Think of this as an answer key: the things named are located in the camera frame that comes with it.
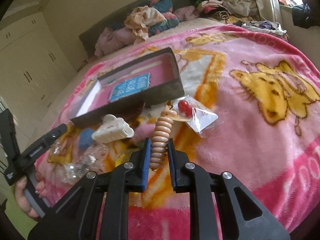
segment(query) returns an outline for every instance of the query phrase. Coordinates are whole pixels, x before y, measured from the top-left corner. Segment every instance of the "white wardrobe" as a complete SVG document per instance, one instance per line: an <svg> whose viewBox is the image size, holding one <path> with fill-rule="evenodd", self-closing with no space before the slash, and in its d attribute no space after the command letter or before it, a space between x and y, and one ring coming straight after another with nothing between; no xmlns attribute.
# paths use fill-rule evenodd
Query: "white wardrobe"
<svg viewBox="0 0 320 240"><path fill-rule="evenodd" d="M0 30L0 103L15 117L21 151L75 75L41 12Z"/></svg>

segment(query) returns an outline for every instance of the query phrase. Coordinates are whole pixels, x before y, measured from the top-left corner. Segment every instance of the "pink fluffy item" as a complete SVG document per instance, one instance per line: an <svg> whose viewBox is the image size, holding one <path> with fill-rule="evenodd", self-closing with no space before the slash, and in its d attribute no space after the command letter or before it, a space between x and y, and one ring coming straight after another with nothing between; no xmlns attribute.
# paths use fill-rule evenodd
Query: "pink fluffy item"
<svg viewBox="0 0 320 240"><path fill-rule="evenodd" d="M193 5L179 8L175 10L173 14L179 19L180 22L194 20L200 17L200 13Z"/></svg>
<svg viewBox="0 0 320 240"><path fill-rule="evenodd" d="M145 138L151 138L156 125L154 123L141 123L135 130L134 136L131 141L134 144L138 144L145 140Z"/></svg>

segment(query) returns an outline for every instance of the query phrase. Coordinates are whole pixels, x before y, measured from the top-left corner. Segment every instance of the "clear plastic wrapper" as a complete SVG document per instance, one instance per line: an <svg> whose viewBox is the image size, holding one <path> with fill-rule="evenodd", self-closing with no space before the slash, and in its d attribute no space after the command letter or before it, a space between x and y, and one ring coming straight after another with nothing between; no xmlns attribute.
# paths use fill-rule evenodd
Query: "clear plastic wrapper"
<svg viewBox="0 0 320 240"><path fill-rule="evenodd" d="M174 100L173 109L180 116L189 118L187 125L201 137L205 130L214 127L214 122L218 119L217 114L190 96Z"/></svg>
<svg viewBox="0 0 320 240"><path fill-rule="evenodd" d="M98 174L105 172L103 160L108 154L108 147L104 144L89 147L76 163L64 165L65 174L62 174L62 182L71 185L78 182L88 171L95 171Z"/></svg>

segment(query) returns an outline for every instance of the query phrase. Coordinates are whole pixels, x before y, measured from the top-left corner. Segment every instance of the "red bead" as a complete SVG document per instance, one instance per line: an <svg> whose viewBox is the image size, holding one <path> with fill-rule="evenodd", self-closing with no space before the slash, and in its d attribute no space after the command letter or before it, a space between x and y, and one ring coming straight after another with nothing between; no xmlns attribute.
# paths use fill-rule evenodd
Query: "red bead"
<svg viewBox="0 0 320 240"><path fill-rule="evenodd" d="M192 117L193 107L186 100L181 100L178 103L178 109L179 111L183 112L186 117Z"/></svg>

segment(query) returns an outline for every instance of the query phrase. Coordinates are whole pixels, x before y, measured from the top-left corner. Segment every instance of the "pile of clothes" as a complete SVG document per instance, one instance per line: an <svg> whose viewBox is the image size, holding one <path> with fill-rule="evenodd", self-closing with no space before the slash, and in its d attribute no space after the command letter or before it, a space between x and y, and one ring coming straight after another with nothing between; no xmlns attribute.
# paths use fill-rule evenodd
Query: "pile of clothes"
<svg viewBox="0 0 320 240"><path fill-rule="evenodd" d="M172 13L171 0L147 0L134 8L123 24L115 23L104 29L95 45L94 54L101 58L178 24L178 18Z"/></svg>
<svg viewBox="0 0 320 240"><path fill-rule="evenodd" d="M234 23L234 25L242 27L251 32L267 33L288 42L289 35L287 34L286 30L281 28L281 25L278 22L250 21L244 23L238 21L237 23Z"/></svg>
<svg viewBox="0 0 320 240"><path fill-rule="evenodd" d="M312 26L320 26L318 21L305 0L302 0L303 4L298 4L292 8L292 21L294 26L299 26L308 29Z"/></svg>
<svg viewBox="0 0 320 240"><path fill-rule="evenodd" d="M180 8L174 12L178 19L187 21L198 17L227 20L235 17L252 17L260 20L255 0L194 0L194 6Z"/></svg>

